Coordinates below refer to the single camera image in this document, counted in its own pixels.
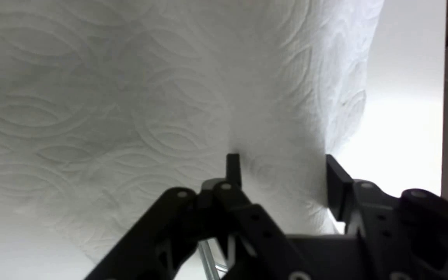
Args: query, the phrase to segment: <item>paper towel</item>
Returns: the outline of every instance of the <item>paper towel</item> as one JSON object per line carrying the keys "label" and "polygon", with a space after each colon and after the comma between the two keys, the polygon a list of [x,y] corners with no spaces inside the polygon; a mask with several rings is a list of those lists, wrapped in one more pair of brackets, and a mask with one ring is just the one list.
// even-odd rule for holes
{"label": "paper towel", "polygon": [[284,232],[331,232],[382,0],[0,0],[0,197],[99,260],[239,152]]}

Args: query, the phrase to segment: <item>screw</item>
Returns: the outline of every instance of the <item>screw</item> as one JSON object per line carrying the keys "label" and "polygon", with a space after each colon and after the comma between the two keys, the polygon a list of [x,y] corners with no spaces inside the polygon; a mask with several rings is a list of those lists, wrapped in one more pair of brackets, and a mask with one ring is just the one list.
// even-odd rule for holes
{"label": "screw", "polygon": [[372,188],[372,186],[375,186],[375,185],[370,183],[370,182],[362,182],[361,186],[362,186],[362,188]]}
{"label": "screw", "polygon": [[424,191],[421,191],[421,190],[412,190],[410,196],[412,197],[426,197],[428,194]]}
{"label": "screw", "polygon": [[177,197],[188,197],[188,193],[186,191],[179,191]]}
{"label": "screw", "polygon": [[288,280],[311,280],[311,277],[302,270],[294,270],[289,274]]}
{"label": "screw", "polygon": [[407,274],[400,272],[400,270],[393,270],[390,274],[390,280],[412,280]]}
{"label": "screw", "polygon": [[222,190],[230,190],[232,185],[230,185],[230,183],[222,183],[221,188],[222,188]]}

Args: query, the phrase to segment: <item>paper towel roll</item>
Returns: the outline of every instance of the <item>paper towel roll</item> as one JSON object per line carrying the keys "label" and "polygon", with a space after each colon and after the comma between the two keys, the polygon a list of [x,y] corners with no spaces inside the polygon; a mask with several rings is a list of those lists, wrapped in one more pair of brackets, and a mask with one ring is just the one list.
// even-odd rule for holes
{"label": "paper towel roll", "polygon": [[99,260],[166,188],[224,174],[331,232],[382,0],[0,0],[0,197]]}

